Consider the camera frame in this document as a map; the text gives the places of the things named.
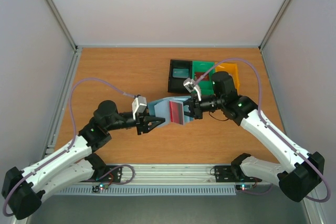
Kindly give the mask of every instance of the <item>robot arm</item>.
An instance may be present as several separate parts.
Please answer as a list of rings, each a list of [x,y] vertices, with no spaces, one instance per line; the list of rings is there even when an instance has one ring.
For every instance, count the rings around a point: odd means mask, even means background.
[[[106,164],[94,152],[111,140],[109,131],[136,127],[138,135],[141,135],[164,121],[164,118],[149,115],[146,100],[140,96],[133,101],[132,111],[124,113],[118,113],[113,101],[103,101],[93,113],[93,118],[79,131],[73,144],[72,141],[68,142],[51,155],[22,170],[13,167],[7,171],[2,195],[4,198],[9,195],[8,205],[16,218],[24,219],[59,190],[83,180],[96,180],[108,172]],[[13,190],[25,177],[27,178]]]
[[[194,83],[186,80],[185,86],[191,90]],[[214,73],[212,84],[215,94],[202,96],[201,100],[198,98],[199,88],[194,87],[197,95],[192,94],[191,99],[185,102],[190,109],[190,112],[185,114],[195,119],[202,119],[203,112],[221,110],[228,119],[250,132],[272,152],[280,164],[261,161],[244,153],[231,163],[236,178],[247,176],[263,179],[279,186],[293,201],[300,202],[321,182],[321,178],[298,153],[308,159],[322,174],[323,156],[318,152],[310,154],[284,135],[262,111],[259,114],[258,105],[254,101],[237,94],[233,79],[227,72]]]

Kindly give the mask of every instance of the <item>wooden tabletop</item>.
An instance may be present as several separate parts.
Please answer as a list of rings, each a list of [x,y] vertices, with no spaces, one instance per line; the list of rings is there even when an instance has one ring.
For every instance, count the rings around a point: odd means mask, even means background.
[[[147,101],[174,96],[167,92],[170,59],[220,61],[240,57],[250,61],[261,76],[261,108],[281,129],[273,93],[257,48],[84,48],[75,81],[96,77]],[[258,101],[257,80],[249,66],[238,63],[240,94]],[[77,130],[86,125],[103,100],[113,100],[119,112],[131,111],[132,98],[125,97],[102,83],[80,84],[73,95]],[[217,111],[214,116],[224,119]],[[69,110],[65,113],[56,149],[72,138]],[[234,122],[220,122],[204,115],[185,126],[169,124],[148,134],[137,135],[136,129],[110,132],[112,140],[97,154],[106,163],[230,163],[241,153],[276,162],[273,155]]]

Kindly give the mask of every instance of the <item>purple cable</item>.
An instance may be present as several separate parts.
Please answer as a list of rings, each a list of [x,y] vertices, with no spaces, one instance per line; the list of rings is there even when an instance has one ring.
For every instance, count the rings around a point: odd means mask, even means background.
[[[102,178],[105,178],[107,175],[109,175],[114,170],[119,169],[119,168],[123,168],[123,167],[128,167],[129,169],[131,169],[131,171],[132,171],[132,177],[129,180],[126,180],[125,182],[112,182],[111,184],[114,184],[114,185],[126,185],[129,182],[131,182],[134,179],[134,177],[135,177],[135,170],[134,170],[134,167],[131,166],[131,165],[118,165],[118,166],[114,167],[113,169],[110,169],[107,173],[105,173],[103,176],[101,176],[97,180],[88,179],[88,180],[85,180],[85,181],[86,182],[98,182],[99,180],[101,180]]]
[[[106,84],[107,86],[111,87],[112,89],[116,90],[117,92],[121,93],[122,95],[126,95],[128,97],[132,97],[134,98],[135,95],[132,95],[132,94],[128,94],[126,92],[123,92],[122,90],[118,89],[117,87],[113,86],[112,84],[109,84],[108,82],[106,81],[103,81],[101,79],[98,79],[98,78],[85,78],[85,79],[82,79],[80,81],[78,81],[74,87],[72,88],[71,90],[71,94],[70,94],[70,97],[69,97],[69,110],[70,110],[70,116],[71,116],[71,121],[72,121],[72,127],[73,127],[73,137],[72,137],[72,140],[71,140],[71,143],[68,147],[68,149],[70,149],[73,144],[75,143],[75,140],[76,140],[76,135],[77,135],[77,130],[76,130],[76,124],[75,124],[75,118],[73,116],[73,112],[72,112],[72,95],[73,95],[73,92],[75,90],[75,88],[80,85],[82,82],[85,82],[85,81],[98,81],[98,82],[101,82],[101,83],[104,83]],[[51,158],[49,161],[41,164],[40,166],[38,166],[36,169],[35,169],[35,172],[41,170],[43,167],[45,167],[46,165],[50,164],[52,161],[54,161],[55,159],[59,158],[61,155],[63,155],[64,153],[66,153],[67,151],[64,150],[62,152],[60,152],[58,155],[56,155],[55,157]],[[123,182],[124,184],[127,184],[129,183],[135,176],[135,171],[134,171],[134,168],[132,167],[131,168],[132,170],[132,177],[130,180],[127,180],[126,182]],[[14,214],[11,213],[11,214],[8,214],[7,213],[7,205],[8,205],[8,202],[9,202],[9,199],[11,198],[11,196],[13,195],[13,193],[15,192],[15,190],[23,183],[23,181],[25,181],[26,179],[28,179],[31,175],[34,175],[34,173],[29,173],[27,174],[24,178],[22,178],[11,190],[10,192],[8,193],[6,199],[5,199],[5,202],[4,202],[4,205],[3,205],[3,208],[2,208],[2,213],[4,214],[4,216],[6,217],[10,217],[10,216],[13,216]]]
[[[242,61],[245,64],[248,64],[253,69],[254,73],[256,74],[257,81],[258,81],[258,90],[259,90],[258,115],[259,115],[260,120],[266,125],[267,122],[266,122],[266,120],[263,118],[263,116],[261,114],[261,100],[262,100],[261,79],[260,79],[260,76],[258,74],[257,69],[250,62],[248,62],[247,60],[240,59],[240,58],[229,58],[229,59],[222,60],[222,61],[218,62],[217,64],[215,64],[214,66],[212,66],[211,68],[209,68],[203,75],[201,75],[200,78],[195,81],[195,85],[198,84],[200,81],[202,81],[203,78],[211,70],[213,70],[215,67],[217,67],[218,65],[220,65],[222,63],[225,63],[225,62],[228,62],[228,61],[233,61],[233,60]],[[330,197],[331,197],[331,188],[330,188],[330,185],[327,182],[327,179],[324,177],[324,175],[306,157],[304,157],[301,153],[297,152],[297,150],[290,143],[288,143],[286,141],[286,139],[284,137],[282,137],[271,125],[267,125],[267,127],[274,134],[276,134],[276,136],[279,137],[292,151],[296,152],[299,155],[299,157],[301,157],[317,173],[317,175],[319,175],[319,177],[323,180],[323,182],[324,182],[324,184],[325,184],[325,186],[327,188],[327,195],[326,195],[326,197],[324,199],[314,199],[314,198],[311,198],[309,196],[306,196],[306,198],[310,199],[312,201],[315,201],[315,202],[320,202],[320,203],[328,201],[330,199]]]

